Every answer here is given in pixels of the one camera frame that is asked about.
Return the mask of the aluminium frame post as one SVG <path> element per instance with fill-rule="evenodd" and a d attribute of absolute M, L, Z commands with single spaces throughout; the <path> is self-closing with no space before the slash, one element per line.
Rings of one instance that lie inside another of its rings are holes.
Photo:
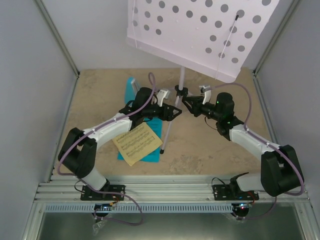
<path fill-rule="evenodd" d="M 62 39 L 52 17 L 50 16 L 50 13 L 46 7 L 46 5 L 44 4 L 44 2 L 42 0 L 34 0 L 33 1 L 34 4 L 36 5 L 36 7 L 38 8 L 41 16 L 43 17 L 49 31 L 51 32 L 54 40 L 56 41 L 59 49 L 61 50 L 64 58 L 66 59 L 68 65 L 70 66 L 70 68 L 72 69 L 74 75 L 76 78 L 79 78 L 80 76 L 80 71 L 78 70 L 64 40 Z"/>
<path fill-rule="evenodd" d="M 257 63 L 256 68 L 252 71 L 253 75 L 256 77 L 263 67 L 263 64 L 269 57 L 271 51 L 275 47 L 277 41 L 279 40 L 280 36 L 282 35 L 283 31 L 285 30 L 287 24 L 293 17 L 294 13 L 296 12 L 298 6 L 300 5 L 301 0 L 293 0 L 291 4 L 289 5 L 287 11 L 285 12 L 285 15 L 281 19 L 281 22 L 279 23 L 276 31 L 274 32 L 274 35 L 270 39 L 269 44 L 267 45 L 265 51 L 263 52 L 263 55 L 261 56 L 259 62 Z"/>

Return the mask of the right aluminium frame post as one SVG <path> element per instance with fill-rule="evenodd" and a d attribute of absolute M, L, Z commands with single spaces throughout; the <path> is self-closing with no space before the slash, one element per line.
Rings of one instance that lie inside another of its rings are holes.
<path fill-rule="evenodd" d="M 253 75 L 256 77 L 263 67 L 263 64 L 269 57 L 271 51 L 275 47 L 277 41 L 279 40 L 280 36 L 282 35 L 283 31 L 285 30 L 287 24 L 293 17 L 294 13 L 296 12 L 298 6 L 300 5 L 301 0 L 293 0 L 291 4 L 289 5 L 287 11 L 285 12 L 285 15 L 281 19 L 281 22 L 279 23 L 276 31 L 274 32 L 274 35 L 270 39 L 269 44 L 267 45 L 265 51 L 263 52 L 263 55 L 261 56 L 259 62 L 257 63 L 256 68 L 252 71 Z"/>

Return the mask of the blue metronome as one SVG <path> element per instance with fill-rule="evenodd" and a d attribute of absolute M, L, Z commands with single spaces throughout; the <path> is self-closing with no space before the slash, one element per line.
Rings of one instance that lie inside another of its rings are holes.
<path fill-rule="evenodd" d="M 124 103 L 127 104 L 129 101 L 133 101 L 140 88 L 138 81 L 134 77 L 129 77 L 125 86 Z"/>

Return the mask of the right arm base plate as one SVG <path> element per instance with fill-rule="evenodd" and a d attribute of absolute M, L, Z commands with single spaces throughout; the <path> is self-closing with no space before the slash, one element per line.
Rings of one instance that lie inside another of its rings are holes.
<path fill-rule="evenodd" d="M 214 184 L 212 185 L 214 199 L 216 201 L 253 201 L 259 200 L 259 194 L 254 191 L 241 191 L 232 189 L 229 185 Z"/>

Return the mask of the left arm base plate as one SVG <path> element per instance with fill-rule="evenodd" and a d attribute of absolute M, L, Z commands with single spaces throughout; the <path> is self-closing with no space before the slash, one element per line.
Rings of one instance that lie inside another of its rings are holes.
<path fill-rule="evenodd" d="M 81 201 L 123 201 L 125 193 L 125 185 L 111 184 L 104 186 L 101 190 L 92 190 L 89 186 L 82 187 L 80 196 Z"/>

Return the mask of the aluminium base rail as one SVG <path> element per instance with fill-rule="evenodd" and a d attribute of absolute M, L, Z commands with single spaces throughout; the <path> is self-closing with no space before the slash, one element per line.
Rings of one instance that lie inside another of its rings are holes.
<path fill-rule="evenodd" d="M 112 184 L 125 185 L 125 193 L 138 203 L 213 203 L 212 185 L 229 179 L 210 175 L 109 175 Z M 53 175 L 39 183 L 34 197 L 37 203 L 79 203 L 72 176 Z"/>

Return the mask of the white tripod music stand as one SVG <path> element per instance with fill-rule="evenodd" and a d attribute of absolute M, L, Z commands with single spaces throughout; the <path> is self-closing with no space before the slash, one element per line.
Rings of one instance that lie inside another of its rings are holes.
<path fill-rule="evenodd" d="M 174 103 L 174 114 L 178 113 L 177 112 L 177 109 L 179 108 L 179 105 L 182 101 L 182 97 L 186 94 L 188 94 L 188 90 L 187 88 L 184 86 L 185 84 L 185 73 L 186 73 L 186 68 L 184 66 L 181 66 L 180 67 L 180 76 L 179 76 L 179 82 L 178 82 L 178 85 L 174 88 L 175 90 L 177 90 L 177 95 L 176 95 L 176 99 L 175 99 L 175 103 Z M 171 131 L 171 128 L 172 128 L 172 125 L 173 125 L 173 121 L 170 121 L 169 124 L 168 124 L 168 127 L 167 127 L 167 130 L 166 130 L 166 133 L 165 133 L 165 136 L 164 136 L 164 141 L 163 141 L 163 144 L 160 148 L 160 154 L 162 155 L 164 152 L 165 152 L 165 148 L 166 148 L 166 145 L 168 143 L 168 140 L 169 140 L 169 136 L 170 136 L 170 131 Z"/>

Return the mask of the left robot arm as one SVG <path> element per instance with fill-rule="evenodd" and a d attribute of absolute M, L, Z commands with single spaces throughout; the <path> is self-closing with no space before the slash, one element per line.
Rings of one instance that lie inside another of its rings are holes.
<path fill-rule="evenodd" d="M 59 165 L 90 187 L 97 199 L 103 200 L 110 193 L 110 183 L 95 167 L 97 150 L 113 138 L 135 129 L 145 119 L 170 122 L 181 113 L 181 109 L 163 103 L 153 89 L 142 87 L 135 98 L 109 120 L 85 130 L 71 129 L 59 152 Z"/>

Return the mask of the left aluminium frame post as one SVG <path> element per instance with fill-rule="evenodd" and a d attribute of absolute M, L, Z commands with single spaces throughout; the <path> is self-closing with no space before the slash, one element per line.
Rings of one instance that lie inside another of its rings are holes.
<path fill-rule="evenodd" d="M 74 75 L 76 78 L 79 78 L 80 76 L 80 71 L 78 70 L 64 40 L 62 39 L 52 17 L 50 16 L 50 13 L 46 7 L 46 5 L 44 4 L 44 2 L 42 0 L 34 0 L 33 1 L 34 4 L 36 5 L 36 7 L 38 8 L 41 16 L 43 17 L 49 31 L 51 32 L 54 40 L 56 41 L 59 49 L 61 50 L 64 58 L 66 59 L 68 65 L 70 66 L 70 68 L 72 69 Z"/>

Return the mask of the yellow music sheet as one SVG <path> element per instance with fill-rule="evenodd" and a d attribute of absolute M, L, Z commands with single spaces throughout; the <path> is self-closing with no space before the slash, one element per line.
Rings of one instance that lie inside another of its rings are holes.
<path fill-rule="evenodd" d="M 145 122 L 129 132 L 118 135 L 112 141 L 124 161 L 131 167 L 163 144 Z"/>

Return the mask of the white perforated stand desk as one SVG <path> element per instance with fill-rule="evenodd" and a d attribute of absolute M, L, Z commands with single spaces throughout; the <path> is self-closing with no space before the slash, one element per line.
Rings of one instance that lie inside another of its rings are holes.
<path fill-rule="evenodd" d="M 130 0 L 127 43 L 232 83 L 278 6 L 276 0 Z"/>

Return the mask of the blue music sheet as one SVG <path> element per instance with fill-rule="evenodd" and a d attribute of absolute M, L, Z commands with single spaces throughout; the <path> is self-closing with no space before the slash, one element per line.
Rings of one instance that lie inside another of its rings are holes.
<path fill-rule="evenodd" d="M 118 149 L 118 160 L 129 166 L 137 162 L 158 163 L 163 123 L 159 119 L 144 122 L 127 133 L 120 134 L 112 141 Z"/>

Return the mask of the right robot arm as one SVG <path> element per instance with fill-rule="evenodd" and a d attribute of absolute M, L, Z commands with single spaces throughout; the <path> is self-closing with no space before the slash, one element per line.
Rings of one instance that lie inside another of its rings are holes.
<path fill-rule="evenodd" d="M 183 104 L 195 117 L 200 115 L 216 121 L 218 133 L 243 147 L 260 161 L 260 173 L 241 173 L 230 179 L 229 193 L 236 200 L 249 191 L 264 191 L 272 197 L 281 194 L 302 194 L 304 177 L 295 149 L 281 146 L 251 132 L 234 113 L 235 103 L 230 93 L 221 92 L 215 103 L 206 96 L 184 96 Z"/>

